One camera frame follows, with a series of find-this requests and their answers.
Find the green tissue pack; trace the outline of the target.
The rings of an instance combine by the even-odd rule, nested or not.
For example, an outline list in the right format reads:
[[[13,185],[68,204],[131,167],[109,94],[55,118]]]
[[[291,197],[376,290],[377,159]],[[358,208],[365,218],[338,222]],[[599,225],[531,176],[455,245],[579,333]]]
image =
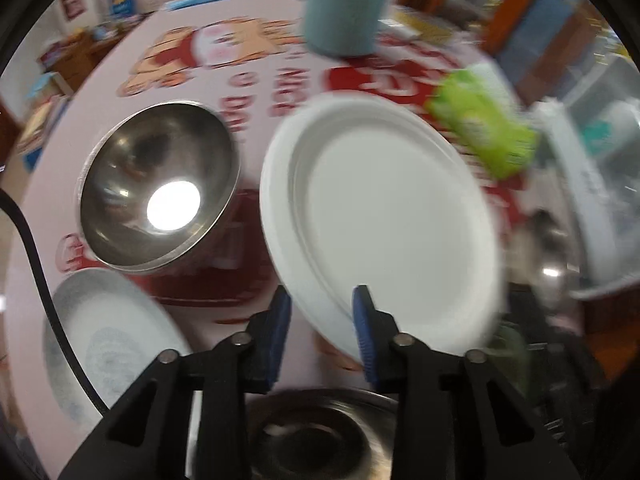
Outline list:
[[[534,158],[539,133],[493,62],[474,63],[447,74],[424,107],[497,180],[519,174]]]

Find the large steel bowl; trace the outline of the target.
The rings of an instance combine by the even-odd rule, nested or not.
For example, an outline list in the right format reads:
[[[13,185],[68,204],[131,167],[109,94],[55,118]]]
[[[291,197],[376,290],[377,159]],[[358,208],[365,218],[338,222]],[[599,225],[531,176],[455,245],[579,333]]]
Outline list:
[[[397,402],[358,389],[284,390],[247,404],[255,479],[388,479]]]

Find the white sterilizer appliance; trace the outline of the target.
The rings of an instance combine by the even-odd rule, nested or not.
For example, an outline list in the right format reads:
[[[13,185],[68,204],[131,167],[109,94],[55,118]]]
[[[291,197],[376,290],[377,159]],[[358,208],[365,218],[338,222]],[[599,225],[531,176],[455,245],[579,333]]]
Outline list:
[[[639,285],[639,71],[611,54],[563,99],[532,106],[559,171],[580,278],[595,300]]]

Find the blue patterned ceramic plate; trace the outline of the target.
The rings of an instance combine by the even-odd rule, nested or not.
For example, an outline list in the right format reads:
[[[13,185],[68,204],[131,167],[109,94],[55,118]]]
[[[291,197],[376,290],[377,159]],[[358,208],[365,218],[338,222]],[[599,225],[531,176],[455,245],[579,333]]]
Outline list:
[[[78,271],[62,281],[53,302],[82,370],[108,406],[163,350],[192,352],[166,310],[115,271]]]

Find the small steel bowl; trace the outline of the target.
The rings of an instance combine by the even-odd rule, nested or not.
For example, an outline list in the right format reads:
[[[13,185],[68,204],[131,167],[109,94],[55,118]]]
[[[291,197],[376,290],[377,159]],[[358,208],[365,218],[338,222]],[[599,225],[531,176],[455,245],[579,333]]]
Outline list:
[[[512,283],[528,285],[550,313],[570,310],[579,261],[567,232],[548,211],[536,210],[512,232],[506,255]]]

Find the pink steel bowl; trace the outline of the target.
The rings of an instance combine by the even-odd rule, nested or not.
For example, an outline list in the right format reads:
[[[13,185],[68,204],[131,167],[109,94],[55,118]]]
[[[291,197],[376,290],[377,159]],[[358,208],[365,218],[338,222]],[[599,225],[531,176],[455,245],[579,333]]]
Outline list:
[[[192,101],[139,110],[92,150],[79,233],[100,263],[153,275],[208,256],[236,207],[241,156],[219,114]]]

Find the white paper plate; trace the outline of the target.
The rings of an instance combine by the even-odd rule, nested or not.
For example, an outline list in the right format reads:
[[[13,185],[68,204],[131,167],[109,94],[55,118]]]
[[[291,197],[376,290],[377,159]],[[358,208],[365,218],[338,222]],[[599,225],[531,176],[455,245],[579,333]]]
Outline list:
[[[269,144],[260,216],[281,283],[333,347],[358,356],[352,293],[431,348],[484,346],[503,303],[494,216],[434,128],[363,92],[315,96]]]

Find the teal canister with lid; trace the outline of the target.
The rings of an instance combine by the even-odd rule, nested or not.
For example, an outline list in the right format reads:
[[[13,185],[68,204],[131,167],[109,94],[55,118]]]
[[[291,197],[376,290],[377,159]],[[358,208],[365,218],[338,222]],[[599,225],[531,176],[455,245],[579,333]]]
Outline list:
[[[378,20],[387,0],[307,0],[303,37],[307,47],[331,58],[361,58],[375,49]]]

